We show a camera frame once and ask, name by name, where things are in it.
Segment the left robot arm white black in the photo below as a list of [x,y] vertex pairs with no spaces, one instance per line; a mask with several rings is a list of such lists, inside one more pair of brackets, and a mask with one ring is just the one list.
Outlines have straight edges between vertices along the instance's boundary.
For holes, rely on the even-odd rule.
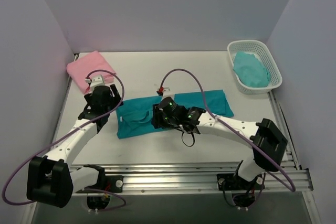
[[74,172],[70,168],[81,150],[107,123],[111,110],[122,101],[114,84],[95,87],[85,95],[85,100],[87,104],[69,136],[43,157],[35,156],[29,162],[26,191],[29,200],[62,208],[80,190],[105,189],[104,168],[84,165]]

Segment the teal t shirt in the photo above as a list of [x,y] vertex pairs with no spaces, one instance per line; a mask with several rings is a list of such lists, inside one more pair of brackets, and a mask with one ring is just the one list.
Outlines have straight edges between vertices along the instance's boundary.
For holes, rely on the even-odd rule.
[[[214,114],[228,118],[234,116],[223,90],[211,90],[204,93],[206,104]],[[118,120],[117,137],[124,139],[163,131],[163,129],[155,129],[151,124],[153,118],[152,106],[160,101],[161,97],[159,96],[125,100],[123,105],[116,109]],[[174,101],[186,108],[192,106],[205,108],[200,92],[176,94]]]

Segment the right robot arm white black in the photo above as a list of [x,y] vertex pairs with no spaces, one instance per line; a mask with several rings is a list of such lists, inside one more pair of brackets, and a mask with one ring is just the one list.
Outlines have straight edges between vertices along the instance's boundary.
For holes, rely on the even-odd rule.
[[240,121],[207,110],[178,105],[171,97],[154,104],[152,125],[156,129],[174,129],[191,136],[213,135],[239,142],[251,149],[233,175],[236,187],[244,189],[263,172],[278,172],[288,141],[269,119]]

